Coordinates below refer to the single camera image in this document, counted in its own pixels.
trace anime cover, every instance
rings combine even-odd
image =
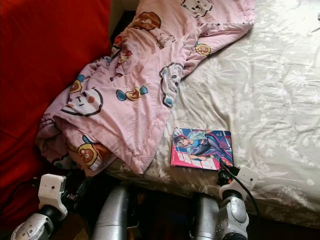
[[[219,170],[220,161],[233,165],[231,132],[176,127],[171,165]]]

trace floral pattern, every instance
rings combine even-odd
[[[264,217],[320,228],[320,3],[257,0],[256,24],[181,82],[154,161],[143,176],[120,160],[107,172],[183,196],[217,196],[217,172],[170,166],[175,127],[229,130],[236,166],[259,173]],[[249,212],[255,212],[249,200]]]

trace metal cylinder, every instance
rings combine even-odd
[[[219,206],[217,201],[208,195],[201,194],[196,201],[194,218],[195,240],[216,239],[216,226]]]
[[[126,185],[115,187],[106,199],[96,221],[92,240],[125,240],[129,190]]]

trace crumpled blanket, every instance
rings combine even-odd
[[[88,176],[116,158],[142,174],[181,79],[254,21],[254,0],[141,0],[112,55],[86,65],[43,114],[36,136],[42,155]]]

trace red fabric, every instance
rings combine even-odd
[[[34,145],[40,118],[85,64],[109,53],[109,12],[109,0],[1,0],[0,207],[44,171]],[[14,196],[1,227],[37,210],[30,185]]]

